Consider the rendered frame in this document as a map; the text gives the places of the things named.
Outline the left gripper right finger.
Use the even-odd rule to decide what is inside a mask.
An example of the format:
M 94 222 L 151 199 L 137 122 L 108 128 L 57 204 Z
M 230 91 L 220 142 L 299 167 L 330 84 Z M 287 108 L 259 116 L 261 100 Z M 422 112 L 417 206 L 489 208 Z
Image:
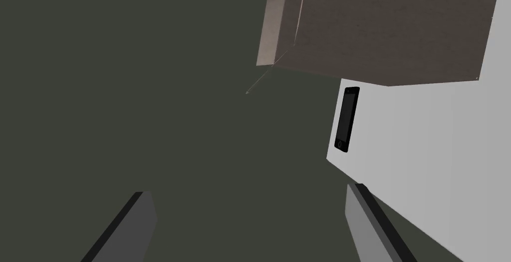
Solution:
M 345 217 L 360 262 L 418 262 L 364 184 L 347 185 Z

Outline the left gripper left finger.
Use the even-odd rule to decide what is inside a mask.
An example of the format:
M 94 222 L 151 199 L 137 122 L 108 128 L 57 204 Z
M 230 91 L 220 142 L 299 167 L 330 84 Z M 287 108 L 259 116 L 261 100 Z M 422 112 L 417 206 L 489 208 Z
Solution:
M 156 223 L 151 192 L 135 192 L 81 262 L 143 262 Z

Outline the white table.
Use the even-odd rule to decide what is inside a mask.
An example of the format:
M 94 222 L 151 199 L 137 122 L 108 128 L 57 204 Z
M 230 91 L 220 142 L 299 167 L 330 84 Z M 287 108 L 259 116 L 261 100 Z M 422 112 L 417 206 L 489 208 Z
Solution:
M 349 150 L 327 160 L 463 262 L 511 262 L 511 0 L 477 81 L 352 86 Z

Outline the black smartphone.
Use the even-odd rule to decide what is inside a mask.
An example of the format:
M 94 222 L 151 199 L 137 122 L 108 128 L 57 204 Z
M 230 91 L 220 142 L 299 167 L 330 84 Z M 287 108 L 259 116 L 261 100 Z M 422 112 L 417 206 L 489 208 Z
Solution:
M 349 148 L 359 91 L 359 87 L 350 87 L 343 93 L 334 146 L 345 153 Z

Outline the brown wooden cabinet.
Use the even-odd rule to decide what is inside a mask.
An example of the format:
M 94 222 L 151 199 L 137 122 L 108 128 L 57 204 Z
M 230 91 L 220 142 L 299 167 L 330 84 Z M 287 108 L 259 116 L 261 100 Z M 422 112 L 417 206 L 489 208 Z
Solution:
M 496 0 L 267 0 L 257 66 L 383 86 L 475 81 Z

